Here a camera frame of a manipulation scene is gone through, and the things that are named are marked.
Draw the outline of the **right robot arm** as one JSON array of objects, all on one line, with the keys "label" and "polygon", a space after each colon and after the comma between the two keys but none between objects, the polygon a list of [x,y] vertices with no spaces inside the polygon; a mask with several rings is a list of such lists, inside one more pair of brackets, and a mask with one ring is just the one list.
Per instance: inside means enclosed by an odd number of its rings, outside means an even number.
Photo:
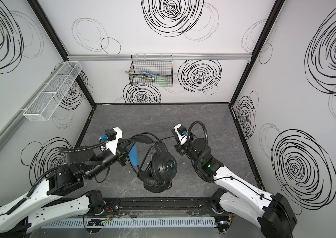
[{"label": "right robot arm", "polygon": [[196,174],[219,189],[214,194],[217,213],[230,212],[258,227],[266,238],[291,238],[297,218],[288,199],[255,187],[232,172],[211,153],[208,133],[201,121],[187,129],[177,124],[172,133],[175,149],[192,162]]}]

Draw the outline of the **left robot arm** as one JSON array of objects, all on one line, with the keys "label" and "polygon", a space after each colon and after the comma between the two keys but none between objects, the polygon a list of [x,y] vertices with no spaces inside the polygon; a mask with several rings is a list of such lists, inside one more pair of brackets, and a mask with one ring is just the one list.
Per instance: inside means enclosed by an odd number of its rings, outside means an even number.
[{"label": "left robot arm", "polygon": [[111,165],[125,165],[128,154],[121,140],[103,140],[94,146],[59,148],[67,162],[44,172],[31,189],[14,201],[0,206],[0,238],[28,238],[41,227],[75,216],[114,214],[99,190],[90,190],[78,198],[53,204],[82,188]]}]

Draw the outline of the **black blue headphones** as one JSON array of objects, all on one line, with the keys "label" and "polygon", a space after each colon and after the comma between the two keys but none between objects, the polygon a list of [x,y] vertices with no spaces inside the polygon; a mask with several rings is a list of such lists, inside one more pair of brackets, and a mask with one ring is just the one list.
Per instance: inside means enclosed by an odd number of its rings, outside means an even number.
[{"label": "black blue headphones", "polygon": [[[150,145],[141,164],[137,155],[137,143]],[[172,180],[177,174],[177,162],[162,139],[143,132],[121,141],[120,145],[128,153],[128,162],[147,191],[161,193],[171,188]]]}]

